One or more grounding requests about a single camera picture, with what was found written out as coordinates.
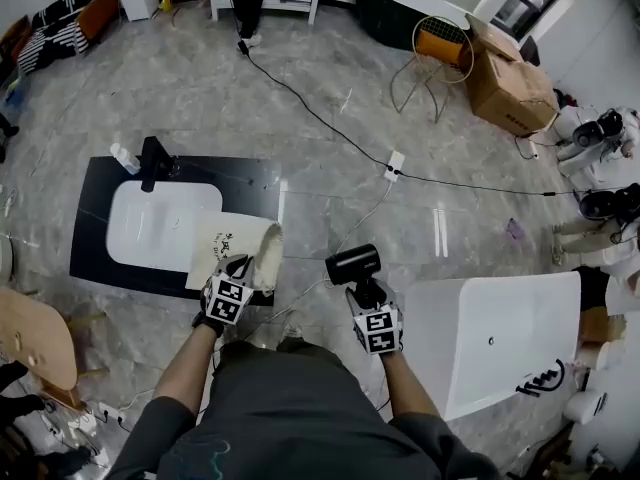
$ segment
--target faucet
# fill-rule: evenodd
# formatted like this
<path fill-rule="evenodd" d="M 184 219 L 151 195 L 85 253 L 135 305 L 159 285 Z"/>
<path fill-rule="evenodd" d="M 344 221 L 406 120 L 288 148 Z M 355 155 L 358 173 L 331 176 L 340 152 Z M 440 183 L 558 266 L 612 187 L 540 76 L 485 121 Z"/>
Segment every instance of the faucet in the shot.
<path fill-rule="evenodd" d="M 142 145 L 142 155 L 140 158 L 140 173 L 142 175 L 143 192 L 153 192 L 161 168 L 168 174 L 173 170 L 174 160 L 162 147 L 157 137 L 146 137 Z"/>

